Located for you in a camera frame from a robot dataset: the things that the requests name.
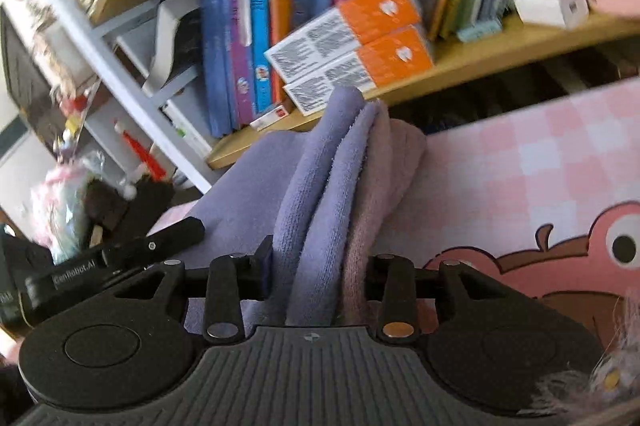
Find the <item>purple and pink sweater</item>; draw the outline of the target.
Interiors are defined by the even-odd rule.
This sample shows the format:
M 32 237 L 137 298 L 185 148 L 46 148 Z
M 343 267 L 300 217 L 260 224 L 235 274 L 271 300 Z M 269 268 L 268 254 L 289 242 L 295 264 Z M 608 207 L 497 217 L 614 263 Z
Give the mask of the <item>purple and pink sweater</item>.
M 244 302 L 245 326 L 326 326 L 338 309 L 354 323 L 367 310 L 363 273 L 376 235 L 424 152 L 420 129 L 340 86 L 314 129 L 270 132 L 221 175 L 189 211 L 204 241 L 177 258 L 205 268 L 270 236 L 271 294 Z

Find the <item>pink floral plush bundle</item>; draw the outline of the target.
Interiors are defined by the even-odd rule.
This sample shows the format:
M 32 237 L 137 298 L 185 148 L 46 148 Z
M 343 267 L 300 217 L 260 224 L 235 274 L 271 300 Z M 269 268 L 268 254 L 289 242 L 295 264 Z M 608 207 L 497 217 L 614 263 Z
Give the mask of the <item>pink floral plush bundle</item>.
M 30 191 L 30 223 L 35 242 L 54 264 L 79 255 L 89 232 L 85 200 L 93 173 L 81 164 L 58 165 Z

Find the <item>pink cartoon table mat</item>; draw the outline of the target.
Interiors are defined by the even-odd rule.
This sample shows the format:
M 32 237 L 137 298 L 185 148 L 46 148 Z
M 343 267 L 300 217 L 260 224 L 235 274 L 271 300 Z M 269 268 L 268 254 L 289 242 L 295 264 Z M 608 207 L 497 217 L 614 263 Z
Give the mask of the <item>pink cartoon table mat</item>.
M 585 325 L 609 347 L 639 291 L 639 85 L 425 135 L 368 260 L 460 260 Z M 350 323 L 372 323 L 376 307 Z

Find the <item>lower orange white box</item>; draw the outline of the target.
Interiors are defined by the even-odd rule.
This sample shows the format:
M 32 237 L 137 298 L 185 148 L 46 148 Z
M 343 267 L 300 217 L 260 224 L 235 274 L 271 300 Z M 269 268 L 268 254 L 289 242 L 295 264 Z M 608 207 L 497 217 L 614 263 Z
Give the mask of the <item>lower orange white box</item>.
M 304 116 L 326 108 L 339 86 L 361 93 L 408 79 L 434 66 L 431 49 L 416 26 L 399 29 L 337 57 L 284 87 Z

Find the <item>orange white box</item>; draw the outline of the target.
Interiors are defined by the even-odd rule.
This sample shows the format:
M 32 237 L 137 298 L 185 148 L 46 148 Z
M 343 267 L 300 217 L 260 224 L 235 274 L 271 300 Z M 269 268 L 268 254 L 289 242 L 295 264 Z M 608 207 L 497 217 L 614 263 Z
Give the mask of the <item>orange white box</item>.
M 399 29 L 337 57 L 284 87 L 304 116 L 326 108 L 339 86 L 361 93 L 408 79 L 434 66 L 431 49 L 416 26 Z
M 421 20 L 416 0 L 343 0 L 265 52 L 285 83 Z

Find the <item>white charger block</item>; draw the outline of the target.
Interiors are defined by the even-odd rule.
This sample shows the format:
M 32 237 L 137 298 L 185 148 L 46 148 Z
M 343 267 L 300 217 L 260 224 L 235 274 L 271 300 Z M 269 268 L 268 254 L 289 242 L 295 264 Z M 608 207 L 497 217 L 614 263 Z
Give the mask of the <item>white charger block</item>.
M 513 0 L 526 24 L 573 29 L 589 16 L 587 0 Z

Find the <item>upper orange white box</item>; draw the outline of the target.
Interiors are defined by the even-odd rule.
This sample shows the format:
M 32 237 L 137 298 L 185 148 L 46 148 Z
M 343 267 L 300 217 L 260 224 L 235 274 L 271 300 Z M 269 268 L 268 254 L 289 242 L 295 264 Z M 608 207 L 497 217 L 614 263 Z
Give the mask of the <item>upper orange white box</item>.
M 416 0 L 343 0 L 265 52 L 285 83 L 421 20 Z

